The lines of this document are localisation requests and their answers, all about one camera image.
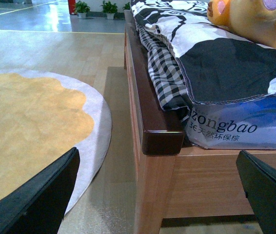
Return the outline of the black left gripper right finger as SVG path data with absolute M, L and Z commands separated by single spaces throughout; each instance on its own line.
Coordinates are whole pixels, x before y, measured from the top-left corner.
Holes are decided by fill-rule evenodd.
M 276 234 L 276 169 L 247 151 L 236 160 L 245 196 L 264 234 Z

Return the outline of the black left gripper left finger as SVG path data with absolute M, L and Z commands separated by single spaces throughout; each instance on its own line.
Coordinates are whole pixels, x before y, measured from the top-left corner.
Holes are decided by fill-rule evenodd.
M 0 200 L 0 234 L 56 234 L 74 190 L 80 157 L 73 147 Z

